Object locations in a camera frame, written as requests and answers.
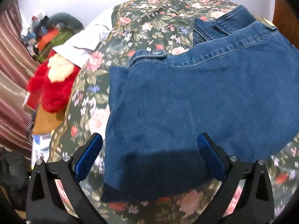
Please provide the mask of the blue denim jacket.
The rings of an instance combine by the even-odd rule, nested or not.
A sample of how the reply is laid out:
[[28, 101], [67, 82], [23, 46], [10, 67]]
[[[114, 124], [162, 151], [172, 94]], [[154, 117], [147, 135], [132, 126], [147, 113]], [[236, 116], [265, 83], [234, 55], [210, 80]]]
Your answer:
[[238, 6], [194, 21], [194, 45], [179, 55], [137, 51], [110, 69], [105, 202], [179, 194], [213, 178], [207, 133], [229, 155], [254, 162], [298, 132], [298, 49], [276, 27]]

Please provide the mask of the stack of printed boxes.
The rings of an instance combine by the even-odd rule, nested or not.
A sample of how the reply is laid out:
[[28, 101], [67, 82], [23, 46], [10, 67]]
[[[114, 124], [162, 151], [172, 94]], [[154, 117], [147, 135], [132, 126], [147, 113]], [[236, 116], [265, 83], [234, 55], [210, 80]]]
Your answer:
[[31, 151], [31, 169], [34, 168], [34, 165], [37, 160], [43, 159], [45, 162], [49, 159], [50, 154], [50, 142], [51, 134], [46, 133], [43, 135], [32, 135], [32, 151]]

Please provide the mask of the brown cardboard box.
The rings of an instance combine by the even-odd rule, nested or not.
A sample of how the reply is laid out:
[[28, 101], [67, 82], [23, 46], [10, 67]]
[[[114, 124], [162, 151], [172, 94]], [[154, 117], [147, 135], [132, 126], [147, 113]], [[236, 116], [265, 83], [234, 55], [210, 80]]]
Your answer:
[[42, 106], [39, 106], [36, 112], [36, 118], [32, 133], [34, 135], [43, 135], [46, 133], [50, 133], [62, 124], [64, 117], [64, 110], [50, 113], [47, 112]]

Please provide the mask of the red plush toy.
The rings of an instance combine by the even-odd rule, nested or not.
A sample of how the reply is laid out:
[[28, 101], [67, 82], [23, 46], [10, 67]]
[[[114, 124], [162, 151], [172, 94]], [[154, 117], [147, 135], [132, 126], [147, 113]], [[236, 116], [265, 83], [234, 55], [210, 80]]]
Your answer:
[[46, 112], [65, 110], [79, 72], [80, 67], [51, 50], [45, 62], [29, 79], [27, 90], [40, 95], [40, 105]]

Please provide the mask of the striped maroon curtain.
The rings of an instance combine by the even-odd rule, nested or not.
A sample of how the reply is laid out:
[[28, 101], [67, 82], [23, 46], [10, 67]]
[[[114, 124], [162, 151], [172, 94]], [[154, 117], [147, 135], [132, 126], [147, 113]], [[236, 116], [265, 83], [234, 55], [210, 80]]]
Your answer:
[[29, 114], [23, 109], [28, 80], [38, 67], [21, 42], [22, 19], [18, 0], [1, 11], [1, 146], [31, 157], [26, 136]]

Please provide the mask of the white folded cloth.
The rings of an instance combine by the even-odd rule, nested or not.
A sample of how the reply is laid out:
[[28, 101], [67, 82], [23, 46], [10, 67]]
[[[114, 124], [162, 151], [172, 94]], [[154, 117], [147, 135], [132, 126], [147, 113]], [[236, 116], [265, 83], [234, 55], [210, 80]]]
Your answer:
[[64, 44], [53, 47], [53, 51], [81, 68], [111, 30], [112, 10], [106, 10]]

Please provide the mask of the orange box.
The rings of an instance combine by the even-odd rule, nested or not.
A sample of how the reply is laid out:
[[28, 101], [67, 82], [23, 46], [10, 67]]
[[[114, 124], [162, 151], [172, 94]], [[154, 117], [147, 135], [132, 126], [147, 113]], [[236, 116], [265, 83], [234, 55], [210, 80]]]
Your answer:
[[47, 43], [54, 39], [60, 33], [57, 29], [50, 30], [46, 35], [42, 36], [39, 42], [37, 43], [37, 48], [42, 50]]

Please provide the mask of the clutter pile of small items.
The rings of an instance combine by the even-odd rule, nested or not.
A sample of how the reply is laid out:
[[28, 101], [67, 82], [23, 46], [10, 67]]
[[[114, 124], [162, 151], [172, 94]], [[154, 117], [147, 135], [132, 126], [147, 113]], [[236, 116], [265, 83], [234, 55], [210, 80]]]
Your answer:
[[47, 23], [49, 17], [47, 15], [38, 15], [31, 17], [30, 27], [27, 28], [25, 34], [21, 36], [21, 41], [26, 47], [31, 57], [36, 57], [39, 53], [38, 42], [43, 36], [48, 34]]

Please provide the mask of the grey plush pillow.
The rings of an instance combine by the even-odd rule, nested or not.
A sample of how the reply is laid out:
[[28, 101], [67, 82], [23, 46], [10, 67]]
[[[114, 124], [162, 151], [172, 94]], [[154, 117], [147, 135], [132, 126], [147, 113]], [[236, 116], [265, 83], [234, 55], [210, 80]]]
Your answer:
[[63, 24], [73, 30], [82, 30], [84, 28], [78, 19], [68, 13], [57, 13], [51, 16], [47, 21], [47, 29], [54, 28], [57, 24]]

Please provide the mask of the green floral bedspread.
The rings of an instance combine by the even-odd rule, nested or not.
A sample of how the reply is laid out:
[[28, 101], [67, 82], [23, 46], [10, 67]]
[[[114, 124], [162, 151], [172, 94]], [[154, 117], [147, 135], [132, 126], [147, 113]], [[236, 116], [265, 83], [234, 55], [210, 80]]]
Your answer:
[[[93, 134], [104, 135], [110, 114], [108, 70], [126, 65], [138, 50], [181, 54], [193, 45], [196, 18], [216, 22], [236, 8], [228, 0], [132, 0], [115, 7], [113, 29], [79, 72], [63, 124], [54, 132], [50, 161], [71, 155]], [[81, 187], [108, 223], [193, 223], [220, 187], [211, 181], [173, 197], [150, 202], [101, 201], [104, 153]]]

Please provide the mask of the brown wooden bed frame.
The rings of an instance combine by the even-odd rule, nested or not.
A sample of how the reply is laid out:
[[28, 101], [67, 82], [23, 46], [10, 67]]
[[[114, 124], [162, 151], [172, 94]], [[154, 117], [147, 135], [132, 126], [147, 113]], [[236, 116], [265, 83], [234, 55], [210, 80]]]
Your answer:
[[290, 43], [298, 48], [298, 18], [296, 17], [286, 0], [275, 0], [273, 23], [279, 29], [279, 31], [290, 41]]

